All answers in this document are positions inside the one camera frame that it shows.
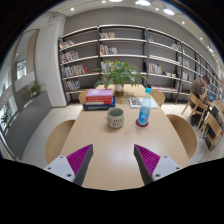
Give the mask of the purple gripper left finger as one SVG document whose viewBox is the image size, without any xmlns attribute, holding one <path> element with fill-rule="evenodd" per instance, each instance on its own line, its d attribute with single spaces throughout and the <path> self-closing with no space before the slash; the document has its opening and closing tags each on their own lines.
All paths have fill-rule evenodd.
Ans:
<svg viewBox="0 0 224 224">
<path fill-rule="evenodd" d="M 92 156 L 93 145 L 90 144 L 68 156 L 59 155 L 44 170 L 81 186 Z"/>
</svg>

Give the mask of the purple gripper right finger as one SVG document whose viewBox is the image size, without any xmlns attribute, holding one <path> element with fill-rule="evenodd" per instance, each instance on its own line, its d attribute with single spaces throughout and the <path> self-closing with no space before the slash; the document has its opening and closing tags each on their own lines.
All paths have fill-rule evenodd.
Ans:
<svg viewBox="0 0 224 224">
<path fill-rule="evenodd" d="M 134 155 L 145 185 L 164 178 L 181 169 L 181 167 L 169 156 L 159 156 L 149 149 L 137 144 L 134 145 Z"/>
</svg>

